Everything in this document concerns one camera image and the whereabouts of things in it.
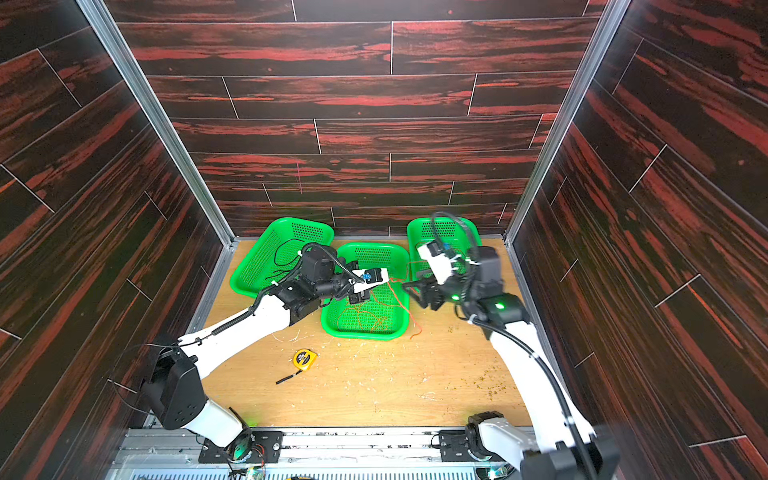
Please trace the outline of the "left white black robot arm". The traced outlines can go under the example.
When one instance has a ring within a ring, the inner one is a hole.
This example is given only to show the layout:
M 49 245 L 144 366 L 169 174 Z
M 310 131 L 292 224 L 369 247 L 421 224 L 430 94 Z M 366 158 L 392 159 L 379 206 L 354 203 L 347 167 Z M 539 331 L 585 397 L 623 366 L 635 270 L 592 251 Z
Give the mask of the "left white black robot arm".
M 306 244 L 297 256 L 288 273 L 262 289 L 247 309 L 160 347 L 141 394 L 164 429 L 186 429 L 241 458 L 238 450 L 250 448 L 251 428 L 210 399 L 203 380 L 239 352 L 326 303 L 344 299 L 362 303 L 370 290 L 390 280 L 387 269 L 347 263 L 335 249 L 316 242 Z

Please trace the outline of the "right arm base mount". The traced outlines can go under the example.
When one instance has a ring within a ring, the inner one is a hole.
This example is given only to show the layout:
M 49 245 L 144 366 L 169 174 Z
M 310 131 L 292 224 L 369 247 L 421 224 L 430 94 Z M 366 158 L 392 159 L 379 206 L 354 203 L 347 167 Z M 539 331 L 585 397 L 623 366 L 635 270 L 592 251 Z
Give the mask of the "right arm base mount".
M 443 462 L 503 461 L 518 467 L 523 459 L 522 444 L 509 429 L 481 425 L 477 430 L 440 430 L 436 437 L 431 446 Z

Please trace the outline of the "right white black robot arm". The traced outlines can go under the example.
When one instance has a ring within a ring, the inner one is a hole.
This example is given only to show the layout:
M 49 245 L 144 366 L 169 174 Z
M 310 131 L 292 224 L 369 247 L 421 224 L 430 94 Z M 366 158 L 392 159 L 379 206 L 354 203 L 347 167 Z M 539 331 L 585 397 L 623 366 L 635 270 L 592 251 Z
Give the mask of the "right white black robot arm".
M 483 412 L 465 426 L 468 452 L 498 457 L 515 479 L 612 479 L 620 451 L 601 438 L 571 400 L 547 360 L 536 325 L 520 298 L 506 291 L 501 260 L 478 244 L 468 224 L 437 211 L 429 220 L 433 240 L 419 246 L 428 273 L 403 285 L 420 307 L 450 304 L 460 320 L 482 329 L 502 359 L 528 411 L 534 432 L 513 426 L 503 414 Z

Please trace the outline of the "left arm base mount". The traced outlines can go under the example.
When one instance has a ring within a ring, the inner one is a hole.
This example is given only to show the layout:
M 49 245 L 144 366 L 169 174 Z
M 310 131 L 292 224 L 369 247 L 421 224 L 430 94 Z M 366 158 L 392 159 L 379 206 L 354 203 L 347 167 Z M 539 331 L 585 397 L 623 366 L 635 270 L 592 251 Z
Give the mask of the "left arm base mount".
M 277 463 L 284 432 L 280 430 L 251 430 L 250 437 L 240 434 L 227 447 L 218 447 L 205 439 L 198 462 L 202 464 L 263 464 Z

